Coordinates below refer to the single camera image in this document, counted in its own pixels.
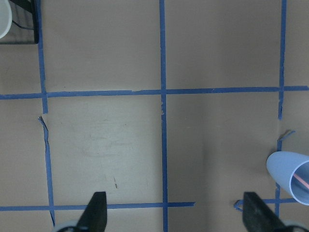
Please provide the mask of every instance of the light blue cup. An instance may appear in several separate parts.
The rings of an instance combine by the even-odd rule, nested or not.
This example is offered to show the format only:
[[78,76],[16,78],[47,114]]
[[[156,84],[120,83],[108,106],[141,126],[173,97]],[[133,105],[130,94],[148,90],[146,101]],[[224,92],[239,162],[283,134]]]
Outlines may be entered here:
[[266,166],[285,191],[299,203],[309,205],[309,156],[277,151],[268,157]]

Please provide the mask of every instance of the tan floor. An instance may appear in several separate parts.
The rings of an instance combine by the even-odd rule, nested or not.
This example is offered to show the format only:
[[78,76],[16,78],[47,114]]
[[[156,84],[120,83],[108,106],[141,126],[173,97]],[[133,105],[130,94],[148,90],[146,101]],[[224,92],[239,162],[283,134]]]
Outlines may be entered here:
[[[309,1],[287,5],[285,85],[309,84]],[[42,0],[47,92],[160,89],[159,0]],[[167,89],[278,87],[281,0],[165,0]],[[0,94],[40,93],[36,45],[0,46]],[[266,159],[309,155],[309,92],[167,95],[170,232],[246,231],[244,191],[275,197]],[[55,205],[162,202],[161,97],[48,99]],[[41,99],[0,100],[0,207],[48,205]],[[290,196],[281,191],[282,198]],[[56,210],[56,223],[81,210]],[[162,208],[110,209],[107,232],[160,232]],[[309,208],[281,204],[308,224]],[[5,231],[52,229],[49,211],[0,212]]]

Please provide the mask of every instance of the black container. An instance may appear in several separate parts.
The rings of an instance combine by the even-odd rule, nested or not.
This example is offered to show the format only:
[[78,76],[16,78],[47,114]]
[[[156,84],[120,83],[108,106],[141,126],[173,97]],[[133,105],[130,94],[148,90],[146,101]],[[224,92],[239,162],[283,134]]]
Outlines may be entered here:
[[12,26],[0,44],[37,44],[39,42],[36,0],[9,0]]

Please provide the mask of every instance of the blue tape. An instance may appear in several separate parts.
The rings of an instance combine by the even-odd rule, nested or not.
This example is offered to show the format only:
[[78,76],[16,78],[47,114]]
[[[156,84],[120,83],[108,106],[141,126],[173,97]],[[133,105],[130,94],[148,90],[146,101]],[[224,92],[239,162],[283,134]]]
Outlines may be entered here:
[[282,140],[277,141],[277,151],[282,151]]
[[[276,199],[262,199],[264,201],[265,204],[275,204],[277,202]],[[238,211],[243,211],[240,206],[243,205],[243,200],[238,200],[235,204],[234,204],[234,208],[237,209]]]
[[49,210],[49,206],[1,206],[0,211],[43,211]]
[[163,231],[169,231],[168,216],[168,157],[166,122],[166,47],[165,47],[165,3],[159,1],[160,8],[160,47],[161,47],[161,101],[162,101],[162,192],[163,192]]
[[280,203],[295,203],[297,202],[294,198],[280,199]]
[[167,94],[199,94],[199,93],[243,93],[243,92],[278,92],[278,87],[231,87],[231,88],[195,88],[167,89]]
[[284,91],[308,91],[308,86],[285,86]]
[[44,51],[43,51],[41,0],[37,0],[37,13],[38,13],[38,25],[39,25],[38,51],[39,51],[40,82],[42,92],[42,106],[43,106],[43,114],[47,114],[48,106],[47,106],[47,96],[45,88],[45,65],[44,65]]
[[107,91],[71,91],[71,92],[49,92],[47,97],[90,97],[90,96],[127,96],[127,95],[160,95],[161,90],[107,90]]
[[[195,202],[171,202],[168,207],[193,207]],[[2,206],[0,211],[85,210],[87,205]],[[108,204],[108,209],[161,208],[163,203]]]
[[[49,207],[53,208],[54,207],[54,196],[53,196],[52,164],[51,164],[51,159],[50,159],[50,147],[48,143],[48,129],[42,117],[39,117],[39,121],[43,125],[43,129],[44,129],[48,203],[49,203]],[[50,214],[52,216],[52,221],[55,222],[55,211],[53,209],[50,210]]]
[[279,106],[278,119],[282,120],[282,109],[284,100],[284,53],[285,53],[285,30],[286,30],[286,2],[281,1],[281,39],[280,39],[280,77],[279,77]]
[[287,139],[288,137],[290,137],[294,133],[296,133],[295,130],[288,130],[282,137],[279,138],[278,141],[283,141],[283,140]]
[[169,202],[169,207],[193,207],[196,202]]
[[[212,93],[245,93],[245,92],[279,92],[279,87],[231,87],[231,88],[195,88],[195,89],[147,89],[106,90],[106,91],[71,91],[47,92],[48,98],[58,97],[90,97],[90,96],[128,96],[128,95],[161,95],[161,94],[212,94]],[[284,91],[309,91],[308,86],[285,86]],[[42,93],[0,94],[0,100],[42,98]]]
[[276,183],[276,192],[275,192],[275,214],[279,217],[280,214],[280,185]]
[[34,99],[41,98],[41,93],[24,93],[24,94],[0,94],[0,100],[11,100],[11,99]]

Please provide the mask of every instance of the scuff mark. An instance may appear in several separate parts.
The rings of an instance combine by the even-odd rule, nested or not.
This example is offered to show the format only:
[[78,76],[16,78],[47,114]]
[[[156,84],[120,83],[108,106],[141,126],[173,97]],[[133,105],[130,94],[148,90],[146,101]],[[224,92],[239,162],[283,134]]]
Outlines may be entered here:
[[164,115],[164,107],[163,107],[163,102],[161,102],[161,115]]
[[143,91],[143,89],[137,89],[137,90],[131,90],[132,91],[132,93],[135,93],[135,92],[141,92],[141,91]]
[[115,179],[115,177],[114,177],[114,182],[115,182],[115,187],[116,187],[116,189],[118,188],[118,186],[117,186],[117,183],[116,183],[116,179]]

